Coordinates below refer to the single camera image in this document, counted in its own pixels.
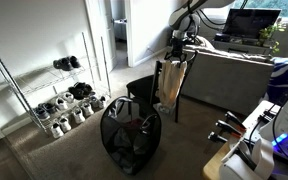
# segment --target shoe rack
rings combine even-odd
[[[94,82],[94,76],[92,69],[95,67],[98,67],[98,63],[96,65],[92,65],[90,58],[88,56],[88,50],[86,46],[86,41],[85,41],[85,36],[84,33],[81,33],[83,36],[83,43],[85,47],[85,52],[86,56],[85,57],[78,57],[79,61],[84,61],[87,64],[86,66],[81,66],[80,68],[74,68],[72,71],[63,71],[60,69],[55,69],[53,65],[46,66],[43,68],[35,69],[33,71],[30,71],[28,73],[24,73],[18,76],[12,76],[10,71],[7,69],[6,65],[0,58],[0,73],[4,77],[5,82],[1,84],[7,84],[10,87],[10,90],[14,93],[16,98],[19,100],[21,103],[22,107],[30,115],[31,120],[41,129],[44,130],[46,134],[49,134],[49,126],[46,125],[45,123],[42,123],[42,121],[37,117],[35,114],[32,106],[28,102],[27,98],[25,95],[29,93],[33,93],[37,90],[43,89],[48,86],[55,85],[56,83],[62,82],[66,79],[72,78],[75,82],[78,82],[77,75],[82,74],[86,71],[90,71],[91,74],[91,79],[92,79],[92,84],[95,89],[100,90],[100,91],[105,91],[106,94],[108,94],[111,97],[111,88],[110,88],[110,83],[109,83],[109,78],[108,78],[108,72],[107,72],[107,64],[106,64],[106,59],[104,58],[104,65],[106,69],[106,82],[107,84],[100,85],[96,84]],[[37,82],[34,82],[34,86],[31,85],[30,81],[33,79],[37,79]]]

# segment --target wooden desk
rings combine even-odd
[[[256,109],[245,119],[243,125],[247,128],[247,132],[244,137],[249,137],[250,132],[253,130],[254,126],[257,123],[257,118],[260,114],[262,114],[266,109],[269,109],[273,104],[268,101],[262,101]],[[279,110],[279,106],[275,106],[272,111],[277,112]],[[256,141],[258,135],[255,135],[252,138],[253,141]],[[221,166],[221,160],[223,157],[229,152],[229,145],[225,143],[221,149],[212,157],[211,160],[203,168],[203,177],[205,179],[220,179],[219,177],[219,168]]]

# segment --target white sneaker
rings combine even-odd
[[[61,125],[61,128],[64,133],[70,131],[72,129],[70,123],[68,122],[68,119],[66,117],[61,117],[59,120],[59,123]]]
[[[85,121],[85,117],[83,116],[83,112],[80,108],[75,108],[73,110],[73,117],[77,124],[81,124]]]
[[[74,96],[73,94],[69,93],[69,92],[65,92],[63,94],[63,99],[68,102],[68,103],[73,103],[74,102]]]
[[[104,96],[102,96],[98,101],[99,108],[104,109],[106,107],[106,104],[107,104],[107,99]]]
[[[94,111],[92,109],[91,104],[84,102],[81,106],[81,109],[83,110],[83,114],[85,117],[90,116],[92,114],[94,114]]]
[[[64,99],[62,99],[62,98],[60,98],[60,97],[59,97],[59,98],[56,98],[56,100],[55,100],[55,106],[56,106],[57,109],[59,109],[60,111],[68,108],[66,102],[64,101]]]
[[[98,108],[98,99],[95,96],[90,97],[90,102],[93,108]]]
[[[60,125],[58,123],[54,123],[51,127],[51,131],[53,134],[54,138],[59,138],[62,137],[64,135],[63,131],[60,128]]]

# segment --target window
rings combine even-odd
[[[240,8],[244,0],[235,0],[233,8]],[[281,9],[280,17],[288,18],[288,0],[248,0],[245,8]]]

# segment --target doorway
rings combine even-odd
[[[117,65],[127,65],[127,19],[125,14],[125,1],[110,0],[110,2],[115,34]]]

